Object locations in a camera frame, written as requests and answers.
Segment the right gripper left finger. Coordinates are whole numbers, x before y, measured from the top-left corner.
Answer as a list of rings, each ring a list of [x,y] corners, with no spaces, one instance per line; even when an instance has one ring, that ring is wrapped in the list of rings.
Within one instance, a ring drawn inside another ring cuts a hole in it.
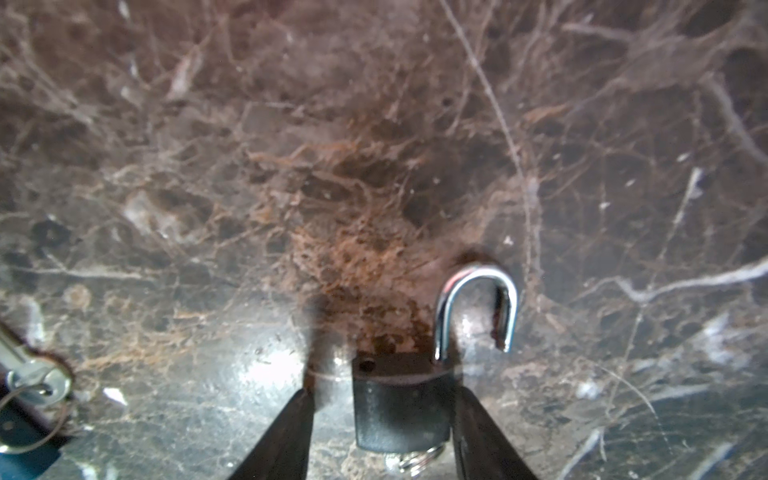
[[[304,480],[314,413],[313,394],[306,389],[297,391],[230,479]]]

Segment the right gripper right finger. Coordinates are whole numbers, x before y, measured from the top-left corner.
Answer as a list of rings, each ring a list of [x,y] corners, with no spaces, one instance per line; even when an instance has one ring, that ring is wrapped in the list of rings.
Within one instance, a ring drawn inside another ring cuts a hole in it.
[[[451,427],[460,479],[538,479],[476,395],[465,386],[457,388]]]

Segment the small black padlock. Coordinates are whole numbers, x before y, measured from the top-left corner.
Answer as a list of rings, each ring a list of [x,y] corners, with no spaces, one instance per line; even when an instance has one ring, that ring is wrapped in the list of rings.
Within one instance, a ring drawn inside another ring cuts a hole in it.
[[[427,353],[360,352],[352,361],[357,446],[378,454],[429,452],[450,438],[457,380],[450,356],[451,317],[461,290],[475,280],[497,291],[496,344],[511,350],[519,292],[512,276],[493,263],[470,263],[453,273],[437,297]]]

